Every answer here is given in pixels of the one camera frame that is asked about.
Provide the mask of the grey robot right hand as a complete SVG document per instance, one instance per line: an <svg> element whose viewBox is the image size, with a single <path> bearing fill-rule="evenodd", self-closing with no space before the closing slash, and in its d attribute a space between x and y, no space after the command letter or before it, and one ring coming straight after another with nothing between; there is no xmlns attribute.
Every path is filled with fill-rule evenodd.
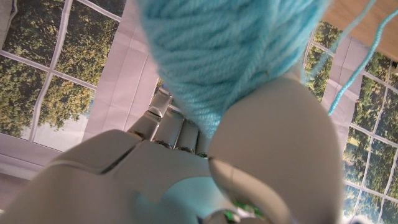
<svg viewBox="0 0 398 224"><path fill-rule="evenodd" d="M338 223L334 125L293 73L234 104L211 140L167 103L54 159L2 223Z"/></svg>

